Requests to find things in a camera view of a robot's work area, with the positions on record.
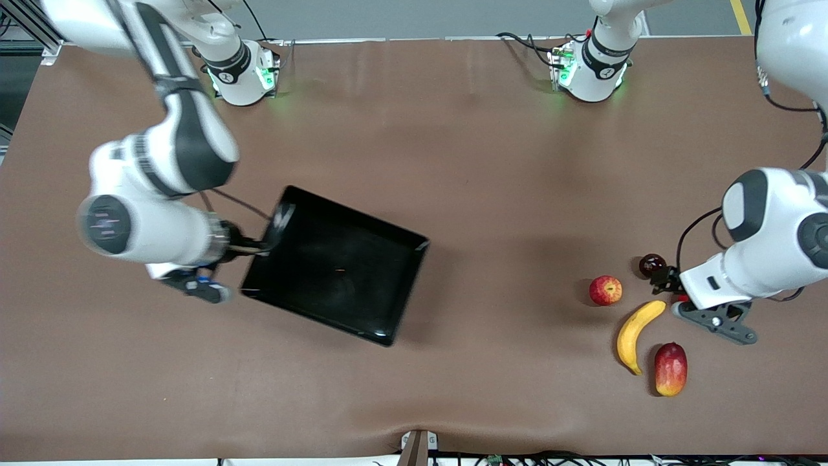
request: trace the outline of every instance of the black cable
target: black cable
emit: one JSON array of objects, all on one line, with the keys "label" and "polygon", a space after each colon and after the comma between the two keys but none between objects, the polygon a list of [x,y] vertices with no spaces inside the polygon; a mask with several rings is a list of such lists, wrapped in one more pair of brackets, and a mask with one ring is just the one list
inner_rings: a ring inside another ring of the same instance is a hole
[{"label": "black cable", "polygon": [[785,298],[768,298],[774,303],[787,303],[788,301],[793,301],[796,298],[799,298],[799,295],[802,294],[802,291],[805,289],[804,286],[797,288],[797,291],[794,291],[792,295],[786,296]]},{"label": "black cable", "polygon": [[250,7],[250,4],[248,3],[248,0],[243,0],[243,1],[244,1],[244,6],[245,6],[245,7],[247,7],[247,8],[248,8],[248,11],[250,12],[250,16],[252,16],[252,17],[253,17],[253,20],[256,22],[256,27],[258,27],[258,28],[259,28],[259,32],[261,32],[261,33],[262,33],[262,39],[260,39],[260,40],[262,40],[262,41],[266,41],[266,40],[268,40],[268,38],[267,38],[267,34],[265,34],[265,33],[264,33],[264,29],[262,29],[262,23],[260,23],[260,22],[258,21],[258,17],[256,17],[256,13],[254,13],[254,12],[253,12],[253,9]]},{"label": "black cable", "polygon": [[210,5],[213,5],[213,8],[215,8],[215,11],[219,12],[220,14],[224,14],[224,12],[221,10],[221,8],[219,8],[219,5],[216,5],[215,2],[213,2],[213,0],[207,0],[207,3],[209,3]]},{"label": "black cable", "polygon": [[709,217],[713,214],[719,213],[719,212],[721,212],[721,210],[722,210],[721,207],[716,207],[712,211],[708,211],[708,212],[702,214],[699,218],[695,219],[693,221],[693,223],[690,224],[690,226],[685,228],[684,231],[681,233],[681,236],[678,239],[678,246],[676,246],[676,269],[678,269],[679,273],[681,273],[681,246],[684,245],[684,239],[687,236],[687,233],[690,233],[690,230],[695,228],[696,225],[699,225],[701,223],[701,221],[703,221],[705,218],[707,218],[707,217]]},{"label": "black cable", "polygon": [[239,199],[235,196],[232,196],[232,195],[230,195],[230,194],[228,194],[228,193],[226,193],[226,192],[224,192],[224,191],[222,191],[218,188],[213,188],[213,189],[211,189],[211,191],[218,194],[219,196],[221,196],[225,199],[228,199],[230,201],[233,201],[233,202],[239,204],[240,206],[248,209],[249,211],[255,213],[258,216],[260,216],[261,218],[263,218],[267,221],[270,221],[270,216],[268,214],[264,213],[263,211],[258,210],[256,207],[251,206],[250,204],[247,204],[247,202],[242,201],[241,199]]},{"label": "black cable", "polygon": [[[756,3],[754,4],[754,11],[756,12],[756,22],[753,24],[753,58],[755,60],[758,59],[757,45],[758,45],[758,42],[759,42],[759,27],[762,25],[762,12],[764,11],[764,9],[765,9],[765,0],[756,0]],[[771,98],[770,95],[765,95],[765,100],[767,100],[770,105],[773,105],[774,107],[776,107],[778,109],[781,109],[781,110],[787,110],[789,112],[803,112],[803,113],[806,113],[806,112],[816,112],[817,111],[817,109],[799,109],[799,108],[788,107],[787,105],[779,104],[776,100]]]},{"label": "black cable", "polygon": [[8,29],[12,27],[12,17],[8,16],[5,12],[2,14],[2,17],[0,17],[0,27],[3,27],[2,32],[0,32],[0,37],[5,36]]},{"label": "black cable", "polygon": [[203,192],[203,191],[199,191],[199,194],[201,195],[201,201],[203,201],[204,204],[205,204],[205,207],[207,207],[207,211],[215,212],[213,210],[213,203],[209,201],[209,197],[207,197],[207,193]]},{"label": "black cable", "polygon": [[713,236],[713,242],[716,243],[717,246],[719,246],[723,250],[726,250],[727,246],[722,244],[722,242],[719,240],[719,234],[716,232],[716,227],[719,226],[719,222],[721,220],[722,220],[722,215],[721,214],[717,215],[716,218],[713,220],[713,226],[710,228],[710,235]]},{"label": "black cable", "polygon": [[558,65],[556,63],[551,63],[549,60],[547,60],[546,58],[544,58],[541,55],[541,51],[538,49],[537,45],[535,45],[535,39],[532,37],[532,34],[529,34],[528,36],[526,36],[526,38],[529,39],[529,42],[532,43],[532,49],[535,51],[535,55],[537,55],[537,59],[542,61],[544,63],[544,65],[549,66],[551,68],[557,68],[558,70],[563,70],[564,69],[563,65]]},{"label": "black cable", "polygon": [[773,105],[774,107],[776,107],[778,109],[787,110],[789,112],[807,113],[807,112],[816,112],[817,111],[816,108],[814,108],[814,109],[796,109],[796,108],[793,108],[793,107],[788,107],[787,105],[779,104],[776,100],[771,99],[770,95],[765,95],[765,100],[767,100],[770,105]]},{"label": "black cable", "polygon": [[545,47],[533,46],[529,42],[524,41],[521,37],[516,36],[516,35],[512,34],[511,32],[501,32],[500,34],[496,34],[495,36],[496,37],[509,37],[509,38],[514,39],[515,41],[517,41],[517,43],[519,43],[520,45],[525,46],[525,47],[530,48],[530,49],[535,49],[536,51],[545,51],[545,52],[551,52],[552,51],[552,49],[547,49]]},{"label": "black cable", "polygon": [[811,158],[809,158],[805,163],[802,164],[801,167],[799,167],[800,170],[804,170],[810,167],[820,157],[822,149],[826,148],[826,142],[828,142],[828,139],[826,139],[826,136],[823,135],[822,140],[820,141],[820,147],[816,148],[816,151],[813,155],[811,155]]},{"label": "black cable", "polygon": [[569,40],[571,40],[571,41],[578,42],[579,44],[583,44],[584,42],[586,42],[586,41],[588,41],[588,40],[589,40],[589,38],[588,38],[588,37],[586,37],[586,36],[585,36],[583,39],[579,39],[578,37],[575,37],[575,36],[573,36],[573,35],[571,35],[571,34],[566,34],[566,35],[564,35],[564,38],[569,39]]}]

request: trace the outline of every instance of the black tray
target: black tray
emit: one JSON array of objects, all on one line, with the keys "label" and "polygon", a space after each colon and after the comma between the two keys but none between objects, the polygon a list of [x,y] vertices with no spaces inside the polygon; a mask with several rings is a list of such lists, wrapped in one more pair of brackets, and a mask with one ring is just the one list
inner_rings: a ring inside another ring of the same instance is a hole
[{"label": "black tray", "polygon": [[242,293],[391,346],[429,241],[298,187],[282,193]]}]

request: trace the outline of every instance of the yellow banana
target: yellow banana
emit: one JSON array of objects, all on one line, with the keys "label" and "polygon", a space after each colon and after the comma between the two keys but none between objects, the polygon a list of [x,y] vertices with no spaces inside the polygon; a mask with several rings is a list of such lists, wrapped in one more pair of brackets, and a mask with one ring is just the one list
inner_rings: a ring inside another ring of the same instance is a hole
[{"label": "yellow banana", "polygon": [[644,304],[638,311],[633,313],[624,323],[619,332],[618,346],[619,359],[625,366],[629,367],[630,371],[636,376],[641,375],[641,369],[638,368],[638,356],[635,352],[635,344],[638,342],[638,334],[647,326],[648,323],[658,316],[660,316],[667,303],[664,301],[650,301]]}]

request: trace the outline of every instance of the white robotic arm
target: white robotic arm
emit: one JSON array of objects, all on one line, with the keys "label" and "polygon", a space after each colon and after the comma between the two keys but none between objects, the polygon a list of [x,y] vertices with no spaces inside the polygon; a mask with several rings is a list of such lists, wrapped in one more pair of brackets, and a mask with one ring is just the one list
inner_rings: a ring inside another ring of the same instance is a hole
[{"label": "white robotic arm", "polygon": [[553,79],[576,98],[598,102],[621,85],[627,59],[643,29],[642,12],[671,0],[590,0],[595,11],[592,33],[565,44],[553,63]]},{"label": "white robotic arm", "polygon": [[[55,3],[46,2],[52,13],[49,5]],[[155,83],[166,117],[94,151],[92,187],[79,209],[81,236],[102,255],[146,264],[154,279],[223,302],[229,289],[200,277],[199,270],[244,254],[236,252],[239,247],[256,251],[256,245],[233,224],[187,206],[181,198],[224,185],[238,161],[238,148],[166,18],[146,2],[106,0],[105,7],[105,14],[95,9],[92,18],[106,17],[118,25],[120,35],[111,34],[90,48],[119,50],[126,38]]]},{"label": "white robotic arm", "polygon": [[[757,58],[772,78],[825,108],[828,0],[766,0]],[[750,301],[828,278],[828,174],[781,168],[746,172],[724,194],[722,217],[735,244],[680,274],[691,302],[675,305],[673,313],[750,344],[757,341],[756,332],[741,322]]]},{"label": "white robotic arm", "polygon": [[[136,0],[119,0],[117,4]],[[55,27],[78,46],[116,56],[131,56],[134,48],[109,0],[43,0]],[[141,0],[164,18],[167,27],[193,43],[205,61],[217,95],[232,105],[250,105],[275,93],[278,59],[255,41],[238,37],[222,11],[240,0]]]}]

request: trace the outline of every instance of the red apple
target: red apple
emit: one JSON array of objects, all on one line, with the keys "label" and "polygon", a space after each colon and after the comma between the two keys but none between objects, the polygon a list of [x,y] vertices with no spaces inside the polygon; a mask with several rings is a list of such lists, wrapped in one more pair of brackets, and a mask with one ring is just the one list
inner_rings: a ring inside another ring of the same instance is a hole
[{"label": "red apple", "polygon": [[590,284],[590,298],[599,306],[609,306],[621,300],[621,282],[611,275],[601,275]]},{"label": "red apple", "polygon": [[687,355],[677,343],[668,343],[656,352],[656,390],[676,396],[687,383]]}]

